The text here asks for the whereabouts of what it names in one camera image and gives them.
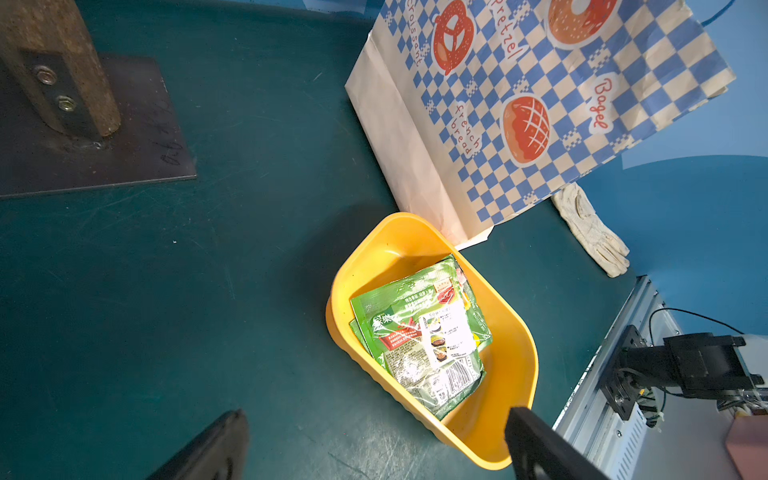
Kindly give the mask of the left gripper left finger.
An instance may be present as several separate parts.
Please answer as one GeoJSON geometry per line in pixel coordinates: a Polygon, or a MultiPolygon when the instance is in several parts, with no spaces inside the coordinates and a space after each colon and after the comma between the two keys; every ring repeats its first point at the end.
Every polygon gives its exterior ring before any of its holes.
{"type": "Polygon", "coordinates": [[[227,411],[147,479],[242,479],[249,443],[245,412],[227,411]]]}

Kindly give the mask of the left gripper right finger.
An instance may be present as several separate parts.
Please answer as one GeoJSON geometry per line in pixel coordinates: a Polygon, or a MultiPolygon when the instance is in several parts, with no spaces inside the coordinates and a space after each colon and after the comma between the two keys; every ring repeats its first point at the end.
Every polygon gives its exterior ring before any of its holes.
{"type": "Polygon", "coordinates": [[[608,480],[527,407],[510,409],[505,441],[517,479],[608,480]]]}

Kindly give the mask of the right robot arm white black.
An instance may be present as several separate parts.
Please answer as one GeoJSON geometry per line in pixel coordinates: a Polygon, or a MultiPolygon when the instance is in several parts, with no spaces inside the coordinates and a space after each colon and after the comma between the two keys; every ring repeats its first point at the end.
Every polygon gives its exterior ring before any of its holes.
{"type": "Polygon", "coordinates": [[[641,394],[677,388],[682,398],[715,400],[724,407],[767,397],[766,379],[748,369],[742,336],[697,333],[667,337],[650,346],[629,325],[607,359],[598,386],[611,408],[628,420],[641,394]]]}

